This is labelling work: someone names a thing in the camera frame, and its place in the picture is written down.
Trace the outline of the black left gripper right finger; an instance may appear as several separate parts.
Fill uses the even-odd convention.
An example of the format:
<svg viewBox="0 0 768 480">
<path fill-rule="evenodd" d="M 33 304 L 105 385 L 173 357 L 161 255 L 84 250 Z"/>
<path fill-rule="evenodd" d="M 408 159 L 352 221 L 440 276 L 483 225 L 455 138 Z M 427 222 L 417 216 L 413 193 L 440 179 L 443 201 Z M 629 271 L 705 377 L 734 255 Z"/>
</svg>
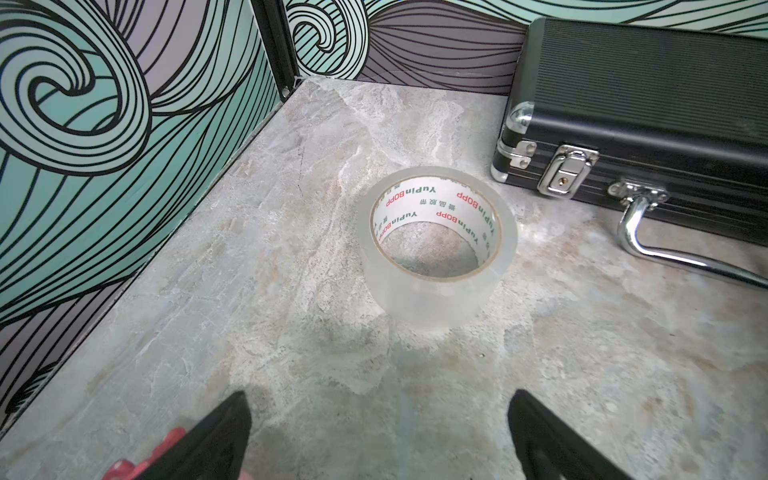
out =
<svg viewBox="0 0 768 480">
<path fill-rule="evenodd" d="M 512 396 L 507 421 L 527 479 L 629 477 L 524 389 L 516 390 Z"/>
</svg>

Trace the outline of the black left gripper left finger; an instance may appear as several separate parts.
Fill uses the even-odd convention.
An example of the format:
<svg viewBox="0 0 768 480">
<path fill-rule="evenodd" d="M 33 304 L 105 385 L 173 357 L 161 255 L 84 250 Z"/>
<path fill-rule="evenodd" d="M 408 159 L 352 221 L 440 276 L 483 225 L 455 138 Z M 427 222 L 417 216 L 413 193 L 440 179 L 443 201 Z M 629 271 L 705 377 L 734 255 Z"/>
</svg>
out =
<svg viewBox="0 0 768 480">
<path fill-rule="evenodd" d="M 237 480 L 251 425 L 246 394 L 235 391 L 136 479 Z"/>
</svg>

